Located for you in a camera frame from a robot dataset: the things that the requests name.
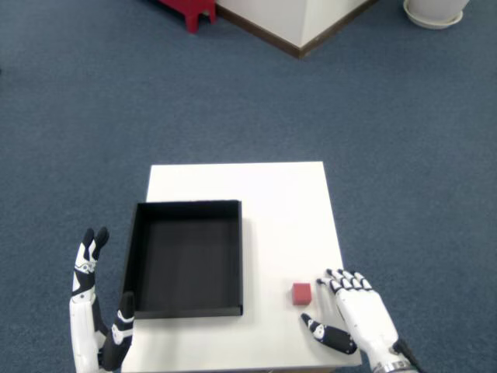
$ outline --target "white robotic hand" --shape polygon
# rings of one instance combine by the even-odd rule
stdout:
[[[318,283],[327,285],[335,294],[348,333],[302,314],[315,339],[346,354],[360,348],[367,354],[374,373],[420,371],[407,345],[401,341],[399,347],[394,323],[380,295],[369,282],[357,272],[352,275],[345,270],[327,270],[327,274],[330,277],[320,278]]]
[[[124,293],[109,331],[100,315],[95,293],[95,268],[100,250],[109,239],[106,228],[94,236],[88,229],[76,256],[69,302],[72,350],[77,373],[101,373],[118,369],[133,335],[134,296]]]

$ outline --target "pot base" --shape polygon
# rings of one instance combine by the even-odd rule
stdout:
[[[404,0],[404,10],[405,13],[407,14],[407,17],[416,25],[424,27],[425,29],[431,29],[431,30],[443,30],[446,29],[447,27],[450,27],[452,25],[455,25],[456,23],[459,23],[463,19],[463,11],[461,12],[452,20],[444,23],[444,22],[435,22],[435,21],[430,21],[428,19],[422,19],[419,18],[418,16],[413,15],[409,11],[409,0]]]

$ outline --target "metal wrist ring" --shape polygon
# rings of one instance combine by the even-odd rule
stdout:
[[[414,366],[408,361],[394,361],[393,363],[388,363],[383,365],[378,363],[378,365],[373,369],[373,373],[392,373],[396,371],[417,371]]]

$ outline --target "stool leg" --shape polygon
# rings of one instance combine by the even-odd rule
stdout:
[[[185,16],[186,29],[189,33],[196,33],[199,29],[199,15]]]
[[[212,2],[212,4],[209,4],[208,10],[210,23],[216,22],[216,4],[214,2]]]

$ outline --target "white wall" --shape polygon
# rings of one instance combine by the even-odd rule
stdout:
[[[301,45],[308,0],[217,0],[217,3],[282,39]]]
[[[366,0],[307,0],[304,30],[299,47],[314,39],[364,2]]]

